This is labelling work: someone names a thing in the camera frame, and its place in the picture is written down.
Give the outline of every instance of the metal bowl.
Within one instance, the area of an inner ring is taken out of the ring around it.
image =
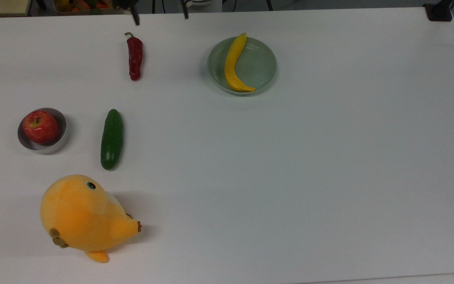
[[[68,140],[68,121],[66,120],[65,116],[58,110],[54,108],[39,108],[34,111],[46,111],[47,113],[50,113],[58,122],[59,124],[59,136],[57,137],[56,140],[47,143],[47,144],[38,144],[35,142],[32,142],[27,138],[27,136],[24,133],[24,128],[23,128],[23,123],[25,117],[20,121],[19,124],[19,129],[17,131],[17,135],[19,137],[20,144],[22,146],[26,147],[27,149],[30,149],[32,151],[36,151],[38,153],[53,153],[55,151],[58,151],[60,148],[64,146],[66,141]]]

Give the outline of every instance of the plush toy eye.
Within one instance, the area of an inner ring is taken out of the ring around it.
[[[96,190],[96,185],[90,181],[87,181],[87,187],[90,189]]]

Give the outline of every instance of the red chili pepper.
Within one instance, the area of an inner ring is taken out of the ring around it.
[[[130,32],[125,33],[131,36],[127,39],[129,48],[129,75],[132,81],[137,81],[141,77],[141,63],[143,62],[143,43],[139,38],[134,37]]]

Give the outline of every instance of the stuffed toy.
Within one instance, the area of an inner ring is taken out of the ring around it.
[[[88,176],[65,176],[41,200],[41,222],[55,245],[83,250],[106,263],[103,251],[141,232],[141,223],[126,214],[114,196]]]

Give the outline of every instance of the floor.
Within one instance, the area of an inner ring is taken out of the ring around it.
[[[163,13],[162,6],[166,13],[181,13],[178,0],[156,0],[155,12]],[[235,11],[267,11],[265,0],[227,0],[222,9],[224,12],[232,12],[236,2]],[[421,7],[425,3],[437,3],[438,0],[272,0],[274,11],[296,10],[296,9],[354,9],[374,7]],[[48,6],[47,11],[40,11],[38,5],[33,1],[30,9],[30,16],[57,16],[54,10],[54,0],[45,0]],[[152,13],[151,0],[139,0],[136,4],[140,14]]]

